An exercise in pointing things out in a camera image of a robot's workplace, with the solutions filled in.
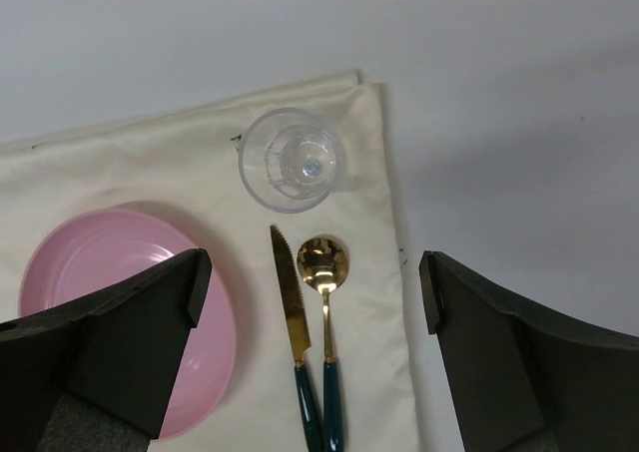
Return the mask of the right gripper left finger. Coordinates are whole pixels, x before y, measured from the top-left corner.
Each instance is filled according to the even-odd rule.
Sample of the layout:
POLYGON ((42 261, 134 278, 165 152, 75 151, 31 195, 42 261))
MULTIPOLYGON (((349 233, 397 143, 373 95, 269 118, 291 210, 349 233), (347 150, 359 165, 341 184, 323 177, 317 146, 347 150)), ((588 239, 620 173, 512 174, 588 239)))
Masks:
POLYGON ((191 248, 1 325, 4 451, 146 451, 159 437, 212 263, 191 248))

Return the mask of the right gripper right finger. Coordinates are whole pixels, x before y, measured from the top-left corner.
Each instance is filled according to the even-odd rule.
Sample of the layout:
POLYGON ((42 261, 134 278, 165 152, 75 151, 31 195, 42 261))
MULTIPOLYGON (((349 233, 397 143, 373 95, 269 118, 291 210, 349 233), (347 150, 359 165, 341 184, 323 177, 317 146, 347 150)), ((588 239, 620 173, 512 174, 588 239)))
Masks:
POLYGON ((481 276, 440 251, 419 264, 467 451, 635 451, 638 339, 481 276))

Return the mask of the pink plastic plate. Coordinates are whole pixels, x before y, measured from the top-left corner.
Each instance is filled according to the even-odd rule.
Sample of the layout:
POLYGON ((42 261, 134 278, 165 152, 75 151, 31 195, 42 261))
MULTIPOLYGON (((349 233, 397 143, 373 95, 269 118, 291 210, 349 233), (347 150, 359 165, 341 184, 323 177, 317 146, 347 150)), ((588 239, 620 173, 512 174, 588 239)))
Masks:
MULTIPOLYGON (((23 275, 19 313, 30 315, 127 279, 195 243, 176 227, 132 210, 76 216, 51 231, 23 275)), ((235 366, 237 334, 230 296, 211 274, 198 326, 190 333, 160 437, 173 439, 220 403, 235 366)))

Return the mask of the gold knife green handle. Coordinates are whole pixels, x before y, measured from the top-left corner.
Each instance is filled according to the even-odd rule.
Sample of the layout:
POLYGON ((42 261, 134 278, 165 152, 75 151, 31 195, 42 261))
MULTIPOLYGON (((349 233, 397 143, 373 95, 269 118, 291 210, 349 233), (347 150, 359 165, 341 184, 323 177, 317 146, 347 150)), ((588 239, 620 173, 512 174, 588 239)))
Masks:
POLYGON ((272 249, 289 335, 301 419, 309 451, 324 450, 315 389, 306 365, 311 337, 291 248, 276 225, 270 225, 272 249))

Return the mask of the gold spoon green handle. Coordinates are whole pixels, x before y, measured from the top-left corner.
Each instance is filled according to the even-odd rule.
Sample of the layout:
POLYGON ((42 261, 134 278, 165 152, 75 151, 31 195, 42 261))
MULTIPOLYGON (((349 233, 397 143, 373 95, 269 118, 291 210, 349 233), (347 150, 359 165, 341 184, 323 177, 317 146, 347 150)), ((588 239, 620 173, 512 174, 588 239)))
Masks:
POLYGON ((347 279, 348 256, 338 241, 325 235, 318 235, 300 246, 297 264, 303 282, 321 296, 324 442, 327 451, 342 452, 345 450, 345 428, 330 296, 347 279))

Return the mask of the clear drinking glass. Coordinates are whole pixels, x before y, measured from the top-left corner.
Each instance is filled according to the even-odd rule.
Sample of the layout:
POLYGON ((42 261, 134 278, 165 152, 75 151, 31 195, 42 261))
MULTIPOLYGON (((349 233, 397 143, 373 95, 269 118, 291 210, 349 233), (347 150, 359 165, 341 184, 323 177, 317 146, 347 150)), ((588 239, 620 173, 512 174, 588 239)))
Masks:
POLYGON ((241 135, 239 174, 249 195, 281 214, 309 211, 345 174, 345 151, 327 120, 300 108, 258 117, 241 135))

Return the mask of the cream cloth placemat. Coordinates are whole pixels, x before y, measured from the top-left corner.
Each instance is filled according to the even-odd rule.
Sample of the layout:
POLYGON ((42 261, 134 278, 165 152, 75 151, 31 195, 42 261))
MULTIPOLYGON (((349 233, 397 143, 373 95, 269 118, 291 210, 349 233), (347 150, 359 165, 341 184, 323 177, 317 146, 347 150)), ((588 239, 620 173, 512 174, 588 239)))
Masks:
POLYGON ((52 134, 1 150, 1 316, 14 318, 24 269, 57 225, 128 207, 205 248, 233 301, 238 354, 217 409, 155 451, 302 451, 306 447, 269 227, 291 247, 326 234, 348 252, 330 297, 350 451, 417 451, 400 249, 384 157, 380 88, 346 72, 218 104, 52 134), (259 205, 239 174, 238 141, 261 115, 318 114, 342 141, 346 172, 314 209, 259 205))

